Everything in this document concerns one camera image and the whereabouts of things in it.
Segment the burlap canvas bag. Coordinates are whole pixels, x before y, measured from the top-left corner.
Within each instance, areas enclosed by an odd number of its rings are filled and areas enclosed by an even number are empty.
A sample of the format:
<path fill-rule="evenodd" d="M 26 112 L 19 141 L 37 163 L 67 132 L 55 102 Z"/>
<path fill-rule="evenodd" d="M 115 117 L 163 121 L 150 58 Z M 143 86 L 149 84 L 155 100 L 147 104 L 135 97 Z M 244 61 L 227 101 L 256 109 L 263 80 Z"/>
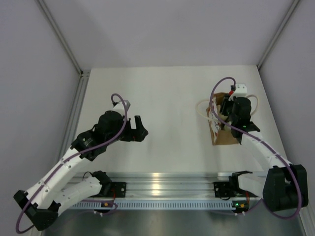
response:
<path fill-rule="evenodd" d="M 215 112 L 220 115 L 220 108 L 221 103 L 223 101 L 223 97 L 225 96 L 225 93 L 219 92 L 215 93 L 214 97 L 212 99 L 212 105 L 215 108 Z M 220 128 L 220 121 L 214 116 L 213 111 L 211 110 L 211 106 L 209 105 L 207 108 L 207 116 L 211 118 L 211 121 L 208 121 L 209 128 L 210 128 L 210 134 L 212 139 L 212 145 L 234 145 L 238 144 L 238 141 L 236 138 L 232 136 L 232 133 L 230 131 L 224 131 Z"/>

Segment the cream pump soap bottle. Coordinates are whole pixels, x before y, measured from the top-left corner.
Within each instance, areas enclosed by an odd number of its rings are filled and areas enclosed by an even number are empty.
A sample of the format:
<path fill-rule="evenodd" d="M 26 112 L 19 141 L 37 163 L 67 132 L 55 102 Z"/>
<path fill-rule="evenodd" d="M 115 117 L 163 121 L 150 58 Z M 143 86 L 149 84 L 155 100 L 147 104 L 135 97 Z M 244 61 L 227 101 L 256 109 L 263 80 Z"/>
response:
<path fill-rule="evenodd" d="M 222 114 L 219 115 L 219 117 L 221 118 L 222 121 L 224 121 L 227 124 L 231 124 L 229 118 L 227 116 L 223 116 Z M 231 128 L 227 125 L 225 125 L 224 123 L 220 122 L 220 129 L 224 130 L 224 131 L 230 131 Z"/>

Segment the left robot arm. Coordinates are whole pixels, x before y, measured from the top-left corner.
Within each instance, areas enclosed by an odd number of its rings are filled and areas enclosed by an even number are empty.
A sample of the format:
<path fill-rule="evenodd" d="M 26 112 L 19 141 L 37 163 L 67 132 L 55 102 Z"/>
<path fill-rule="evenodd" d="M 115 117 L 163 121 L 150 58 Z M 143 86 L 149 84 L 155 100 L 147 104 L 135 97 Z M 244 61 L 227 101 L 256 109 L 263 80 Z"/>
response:
<path fill-rule="evenodd" d="M 80 183 L 66 184 L 81 170 L 106 152 L 114 142 L 142 142 L 149 134 L 141 117 L 135 116 L 135 128 L 130 119 L 118 110 L 100 116 L 98 123 L 77 136 L 61 160 L 28 190 L 19 190 L 14 200 L 32 222 L 43 231 L 54 224 L 68 208 L 89 197 L 112 197 L 112 180 L 103 171 L 95 171 Z"/>

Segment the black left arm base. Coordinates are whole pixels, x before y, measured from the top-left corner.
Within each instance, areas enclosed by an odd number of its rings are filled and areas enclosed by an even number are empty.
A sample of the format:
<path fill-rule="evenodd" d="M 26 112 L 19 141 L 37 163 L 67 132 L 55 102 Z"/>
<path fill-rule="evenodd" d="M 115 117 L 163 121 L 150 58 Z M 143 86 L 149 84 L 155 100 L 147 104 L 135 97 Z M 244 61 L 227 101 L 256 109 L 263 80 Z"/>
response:
<path fill-rule="evenodd" d="M 126 182 L 111 182 L 105 194 L 107 198 L 125 198 Z"/>

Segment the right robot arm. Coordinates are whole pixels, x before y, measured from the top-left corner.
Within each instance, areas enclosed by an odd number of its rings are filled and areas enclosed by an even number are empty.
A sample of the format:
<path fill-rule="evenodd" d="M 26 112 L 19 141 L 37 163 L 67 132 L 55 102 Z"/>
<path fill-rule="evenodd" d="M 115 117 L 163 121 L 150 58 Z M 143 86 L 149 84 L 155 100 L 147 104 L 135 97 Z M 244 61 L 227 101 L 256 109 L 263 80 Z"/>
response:
<path fill-rule="evenodd" d="M 307 171 L 302 165 L 284 160 L 263 140 L 260 129 L 251 121 L 251 102 L 245 97 L 223 97 L 220 114 L 231 127 L 232 136 L 247 149 L 266 172 L 256 176 L 250 171 L 235 172 L 229 177 L 234 195 L 247 191 L 260 197 L 272 212 L 306 207 L 309 203 Z"/>

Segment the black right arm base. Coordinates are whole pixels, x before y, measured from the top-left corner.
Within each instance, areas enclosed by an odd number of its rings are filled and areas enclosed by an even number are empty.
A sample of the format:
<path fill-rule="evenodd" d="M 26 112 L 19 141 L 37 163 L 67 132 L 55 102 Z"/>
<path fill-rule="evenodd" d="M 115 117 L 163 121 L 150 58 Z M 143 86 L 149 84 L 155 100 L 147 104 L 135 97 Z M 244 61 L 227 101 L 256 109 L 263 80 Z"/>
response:
<path fill-rule="evenodd" d="M 216 198 L 229 200 L 232 197 L 231 187 L 228 181 L 214 182 L 213 186 Z"/>

